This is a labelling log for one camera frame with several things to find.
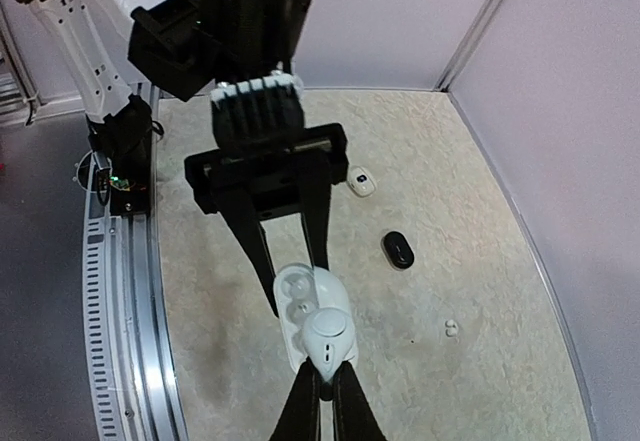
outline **white small mouse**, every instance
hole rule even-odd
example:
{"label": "white small mouse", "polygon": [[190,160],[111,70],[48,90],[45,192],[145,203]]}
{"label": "white small mouse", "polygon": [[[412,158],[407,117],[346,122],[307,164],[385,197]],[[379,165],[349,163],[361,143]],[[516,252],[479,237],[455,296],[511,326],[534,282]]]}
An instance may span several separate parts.
{"label": "white small mouse", "polygon": [[354,166],[349,170],[347,184],[361,198],[371,196],[376,190],[376,182],[371,173],[361,166]]}

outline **white wall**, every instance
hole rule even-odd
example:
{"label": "white wall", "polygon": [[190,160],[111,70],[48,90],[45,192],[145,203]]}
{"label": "white wall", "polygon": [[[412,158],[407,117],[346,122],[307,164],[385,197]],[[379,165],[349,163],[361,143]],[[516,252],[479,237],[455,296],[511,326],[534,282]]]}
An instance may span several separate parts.
{"label": "white wall", "polygon": [[557,291],[598,438],[640,439],[640,0],[506,0],[453,94]]}
{"label": "white wall", "polygon": [[[483,1],[314,0],[297,70],[309,86],[431,89]],[[68,95],[72,81],[46,32],[28,9],[2,2],[43,97]],[[122,43],[107,45],[125,56]]]}

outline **black oval object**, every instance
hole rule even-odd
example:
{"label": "black oval object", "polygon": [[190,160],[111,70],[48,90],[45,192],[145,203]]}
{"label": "black oval object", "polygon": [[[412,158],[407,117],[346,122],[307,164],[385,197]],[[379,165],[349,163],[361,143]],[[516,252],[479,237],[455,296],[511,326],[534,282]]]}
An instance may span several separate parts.
{"label": "black oval object", "polygon": [[409,241],[398,231],[391,231],[382,238],[382,248],[389,262],[398,269],[408,269],[416,260]]}

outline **beige mat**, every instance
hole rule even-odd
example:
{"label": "beige mat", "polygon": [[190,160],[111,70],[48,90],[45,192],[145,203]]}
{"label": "beige mat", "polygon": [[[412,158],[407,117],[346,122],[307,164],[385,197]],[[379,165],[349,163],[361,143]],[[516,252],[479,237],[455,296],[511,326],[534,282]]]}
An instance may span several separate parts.
{"label": "beige mat", "polygon": [[[357,373],[388,439],[587,440],[542,281],[446,96],[315,91],[304,106],[309,125],[343,124],[351,163],[378,182],[367,199],[334,188],[329,259],[349,290]],[[185,156],[214,147],[207,98],[163,101],[160,119],[160,246],[190,438],[267,440],[294,374],[250,263],[184,180]],[[266,228],[276,267],[307,261],[297,218]],[[389,229],[416,252],[408,271],[380,249]],[[460,326],[455,338],[448,319]]]}

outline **table surface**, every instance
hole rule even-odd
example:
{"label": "table surface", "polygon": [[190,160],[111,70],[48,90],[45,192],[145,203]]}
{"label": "table surface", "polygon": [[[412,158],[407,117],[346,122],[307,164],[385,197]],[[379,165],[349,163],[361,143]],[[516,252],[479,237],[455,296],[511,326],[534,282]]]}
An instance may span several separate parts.
{"label": "table surface", "polygon": [[82,321],[81,114],[0,128],[0,439],[98,439]]}

